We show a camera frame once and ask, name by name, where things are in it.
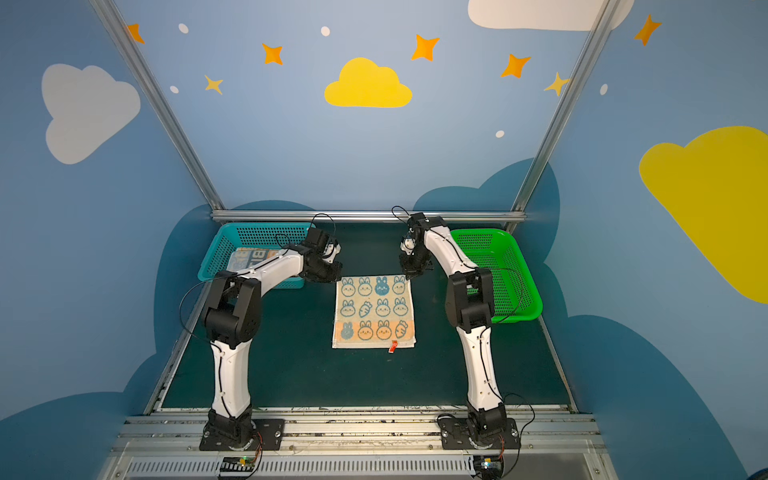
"green table surface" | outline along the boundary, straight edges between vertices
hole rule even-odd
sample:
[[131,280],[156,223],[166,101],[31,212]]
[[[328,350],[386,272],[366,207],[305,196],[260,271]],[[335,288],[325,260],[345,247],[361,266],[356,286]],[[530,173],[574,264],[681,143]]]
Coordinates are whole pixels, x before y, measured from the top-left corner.
[[[328,231],[329,223],[321,227]],[[340,223],[343,275],[400,274],[401,223]],[[447,279],[435,270],[411,281],[416,345],[411,349],[332,349],[335,285],[306,282],[271,290],[250,347],[248,388],[254,408],[287,406],[464,405],[467,373],[458,334],[445,316]],[[198,322],[196,332],[205,338]],[[491,348],[502,394],[533,404],[568,404],[537,321],[496,324]],[[163,407],[210,407],[213,353],[190,339]],[[518,403],[511,397],[507,403]]]

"black mounting plate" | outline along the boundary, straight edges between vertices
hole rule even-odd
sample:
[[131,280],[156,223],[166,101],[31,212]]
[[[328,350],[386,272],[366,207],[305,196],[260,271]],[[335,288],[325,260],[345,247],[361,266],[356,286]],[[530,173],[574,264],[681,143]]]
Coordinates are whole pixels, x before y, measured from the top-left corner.
[[443,416],[437,419],[440,427],[440,439],[443,450],[501,450],[504,438],[504,450],[517,450],[520,448],[520,434],[514,419],[507,418],[507,430],[492,437],[493,443],[489,446],[472,444],[469,439],[469,429],[466,418]]
[[217,435],[203,437],[200,440],[200,450],[219,451],[219,452],[255,452],[259,448],[258,435],[261,435],[262,450],[280,450],[280,444],[283,442],[283,427],[286,421],[283,419],[251,419],[253,423],[253,437],[255,438],[244,450],[232,450],[226,447],[226,439],[219,438]]

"green plastic basket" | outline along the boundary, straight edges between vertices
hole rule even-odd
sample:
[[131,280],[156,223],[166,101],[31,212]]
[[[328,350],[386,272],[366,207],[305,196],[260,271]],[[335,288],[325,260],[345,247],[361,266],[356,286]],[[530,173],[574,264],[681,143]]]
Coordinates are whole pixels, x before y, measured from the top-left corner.
[[[313,226],[311,223],[227,223],[219,229],[214,241],[208,247],[197,273],[200,281],[210,280],[221,270],[227,268],[230,255],[240,247],[280,248],[275,235],[280,234],[283,243],[301,243],[306,238],[306,232]],[[274,288],[301,288],[304,279],[291,277],[278,283]]]
[[451,235],[471,261],[493,273],[493,323],[516,323],[541,315],[541,297],[512,235],[495,228],[453,230]]

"cloud decoration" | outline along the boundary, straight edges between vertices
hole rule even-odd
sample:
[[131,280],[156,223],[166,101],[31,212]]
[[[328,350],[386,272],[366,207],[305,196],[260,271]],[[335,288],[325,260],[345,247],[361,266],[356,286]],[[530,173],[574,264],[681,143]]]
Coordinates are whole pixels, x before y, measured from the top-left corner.
[[348,61],[341,69],[339,81],[326,87],[326,101],[337,107],[403,107],[412,96],[394,70],[379,67],[368,58]]
[[658,144],[640,176],[733,288],[768,303],[768,135],[723,127],[686,147]]
[[[612,28],[629,15],[634,0],[621,0]],[[603,0],[469,0],[469,18],[486,28],[589,31]]]
[[43,74],[42,93],[53,117],[45,141],[56,160],[67,165],[94,153],[133,120],[141,107],[133,85],[115,81],[94,65],[83,70],[51,65]]

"star decoration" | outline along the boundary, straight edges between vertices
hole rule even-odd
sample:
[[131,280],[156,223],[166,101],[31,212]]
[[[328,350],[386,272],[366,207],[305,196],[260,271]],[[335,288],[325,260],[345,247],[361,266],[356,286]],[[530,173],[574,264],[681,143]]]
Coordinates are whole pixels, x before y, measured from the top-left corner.
[[563,80],[562,78],[560,78],[560,72],[557,72],[556,74],[554,74],[554,83],[552,85],[546,87],[544,89],[544,91],[554,90],[555,93],[557,93],[558,97],[559,97],[560,93],[561,93],[561,90],[563,88],[563,85],[567,84],[569,81],[571,81],[570,78],[566,78],[565,80]]
[[425,40],[424,38],[421,38],[420,36],[416,36],[416,51],[413,52],[413,56],[411,57],[411,60],[416,60],[417,58],[426,58],[429,61],[432,61],[432,49],[435,48],[435,45],[437,44],[439,38],[433,38],[432,40]]
[[264,58],[264,63],[276,63],[278,65],[282,65],[283,61],[280,60],[280,50],[283,50],[283,47],[267,47],[266,44],[261,44],[264,47],[264,51],[266,52],[266,58]]
[[215,91],[219,92],[219,95],[221,95],[221,90],[219,90],[219,84],[223,80],[213,81],[210,78],[208,78],[208,75],[205,76],[205,79],[208,80],[208,86],[205,87],[205,89],[206,90],[215,90]]
[[139,43],[144,43],[144,39],[139,35],[139,24],[136,25],[129,25],[128,27],[128,33],[131,34],[131,37],[134,38],[135,41]]
[[502,73],[502,77],[514,75],[515,77],[520,78],[520,76],[523,74],[523,67],[530,59],[531,57],[517,58],[514,55],[509,55],[509,65],[507,65],[507,69],[504,70],[504,73]]
[[645,21],[645,25],[643,26],[643,29],[640,30],[637,35],[635,35],[635,38],[637,40],[643,41],[643,46],[648,45],[648,39],[650,38],[651,34],[654,33],[654,31],[661,26],[661,23],[656,23],[653,20],[650,19],[650,15],[648,15],[648,20]]

